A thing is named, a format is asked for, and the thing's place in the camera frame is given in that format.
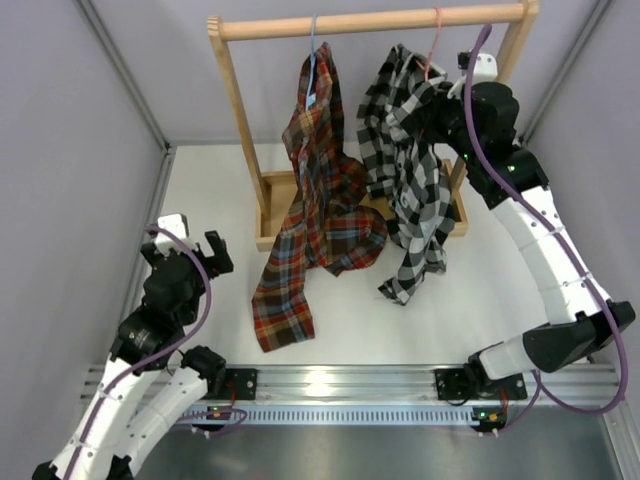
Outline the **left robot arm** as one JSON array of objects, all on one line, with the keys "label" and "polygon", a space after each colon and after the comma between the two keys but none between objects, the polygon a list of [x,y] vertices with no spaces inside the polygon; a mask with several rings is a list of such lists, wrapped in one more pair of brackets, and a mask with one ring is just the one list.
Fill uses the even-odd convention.
[{"label": "left robot arm", "polygon": [[204,346],[186,351],[174,377],[143,399],[175,351],[204,325],[211,282],[234,269],[225,241],[205,238],[206,256],[185,228],[148,227],[141,253],[150,267],[140,305],[119,325],[96,392],[68,444],[36,467],[36,479],[133,479],[156,444],[201,398],[226,386],[226,361]]}]

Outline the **aluminium mounting rail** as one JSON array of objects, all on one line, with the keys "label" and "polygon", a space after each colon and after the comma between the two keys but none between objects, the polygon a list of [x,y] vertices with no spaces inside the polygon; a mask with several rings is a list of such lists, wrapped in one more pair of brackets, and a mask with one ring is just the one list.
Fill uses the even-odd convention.
[{"label": "aluminium mounting rail", "polygon": [[[444,365],[250,365],[258,370],[256,405],[435,405],[434,371]],[[618,376],[609,365],[576,364],[540,375],[544,386],[575,406],[613,398]]]}]

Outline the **pink wire hanger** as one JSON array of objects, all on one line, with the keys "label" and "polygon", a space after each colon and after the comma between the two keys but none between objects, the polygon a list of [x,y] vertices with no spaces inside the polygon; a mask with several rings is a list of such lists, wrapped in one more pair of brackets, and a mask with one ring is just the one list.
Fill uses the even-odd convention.
[{"label": "pink wire hanger", "polygon": [[416,60],[416,64],[417,66],[423,71],[424,74],[424,81],[427,82],[429,80],[429,72],[431,69],[431,64],[433,61],[433,57],[435,54],[435,51],[437,49],[440,37],[441,37],[441,32],[443,29],[443,13],[442,13],[442,8],[439,6],[434,6],[433,7],[435,14],[436,14],[436,33],[434,34],[434,38],[433,41],[431,43],[431,47],[425,57],[424,60]]}]

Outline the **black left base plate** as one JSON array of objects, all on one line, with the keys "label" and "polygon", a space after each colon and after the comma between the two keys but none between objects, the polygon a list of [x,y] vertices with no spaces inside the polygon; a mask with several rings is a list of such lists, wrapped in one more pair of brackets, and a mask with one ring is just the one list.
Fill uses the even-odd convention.
[{"label": "black left base plate", "polygon": [[228,368],[217,399],[253,401],[256,398],[258,370],[254,368]]}]

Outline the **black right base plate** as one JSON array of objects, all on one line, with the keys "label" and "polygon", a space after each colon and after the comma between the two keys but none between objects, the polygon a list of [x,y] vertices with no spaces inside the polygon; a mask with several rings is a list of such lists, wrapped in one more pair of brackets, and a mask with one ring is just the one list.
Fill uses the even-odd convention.
[{"label": "black right base plate", "polygon": [[434,371],[437,397],[454,406],[476,400],[526,400],[528,393],[522,374],[490,380],[468,365]]}]

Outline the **brown red plaid shirt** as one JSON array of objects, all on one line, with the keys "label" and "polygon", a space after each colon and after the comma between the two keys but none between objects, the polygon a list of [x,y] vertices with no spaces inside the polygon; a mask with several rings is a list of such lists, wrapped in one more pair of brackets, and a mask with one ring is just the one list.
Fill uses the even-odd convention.
[{"label": "brown red plaid shirt", "polygon": [[368,268],[388,237],[382,214],[362,203],[367,195],[363,163],[344,151],[341,89],[330,45],[323,43],[315,54],[316,101],[305,110],[308,58],[282,134],[297,192],[251,300],[255,335],[265,352],[314,338],[304,293],[308,270],[321,267],[339,276]]}]

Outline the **wooden clothes rack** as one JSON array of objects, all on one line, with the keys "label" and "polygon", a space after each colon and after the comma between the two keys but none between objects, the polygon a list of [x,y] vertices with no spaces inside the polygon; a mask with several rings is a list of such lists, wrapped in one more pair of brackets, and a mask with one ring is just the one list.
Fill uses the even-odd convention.
[{"label": "wooden clothes rack", "polygon": [[229,44],[279,38],[319,35],[339,35],[422,28],[506,24],[506,33],[497,55],[497,81],[507,83],[518,62],[540,5],[537,1],[517,1],[509,4],[487,4],[462,7],[432,7],[428,9],[384,11],[294,17],[275,20],[226,22],[219,16],[207,20],[207,31],[219,66],[221,78],[239,133],[252,186],[256,195],[255,245],[258,251],[271,250],[284,216],[297,191],[291,171],[263,173],[260,170],[249,122],[238,84]]}]

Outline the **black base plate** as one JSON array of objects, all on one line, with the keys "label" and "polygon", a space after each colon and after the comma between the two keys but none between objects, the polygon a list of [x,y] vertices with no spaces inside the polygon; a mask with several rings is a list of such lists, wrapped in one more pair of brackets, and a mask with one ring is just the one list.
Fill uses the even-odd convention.
[{"label": "black base plate", "polygon": [[434,371],[437,397],[454,406],[476,400],[526,400],[528,393],[522,374],[490,380],[468,365]]},{"label": "black base plate", "polygon": [[253,401],[256,398],[258,370],[254,368],[228,368],[217,399]]}]

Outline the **black white checkered shirt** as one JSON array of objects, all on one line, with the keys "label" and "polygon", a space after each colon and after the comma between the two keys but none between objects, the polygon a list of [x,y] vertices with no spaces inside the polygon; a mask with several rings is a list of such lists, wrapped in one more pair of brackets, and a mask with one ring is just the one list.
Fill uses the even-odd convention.
[{"label": "black white checkered shirt", "polygon": [[405,256],[379,288],[407,304],[429,273],[447,268],[444,244],[455,226],[449,177],[428,137],[437,89],[445,72],[402,44],[391,48],[357,114],[357,140],[367,191],[386,200],[389,236]]}]

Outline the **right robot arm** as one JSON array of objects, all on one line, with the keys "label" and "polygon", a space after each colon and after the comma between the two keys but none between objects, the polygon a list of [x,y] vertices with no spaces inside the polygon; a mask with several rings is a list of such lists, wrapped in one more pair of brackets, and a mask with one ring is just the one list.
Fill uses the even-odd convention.
[{"label": "right robot arm", "polygon": [[553,373],[613,343],[636,318],[587,269],[555,207],[536,156],[515,141],[519,104],[497,82],[470,94],[451,82],[436,87],[427,136],[451,147],[473,189],[510,234],[542,298],[542,325],[469,357],[465,384],[478,396],[529,370]]}]

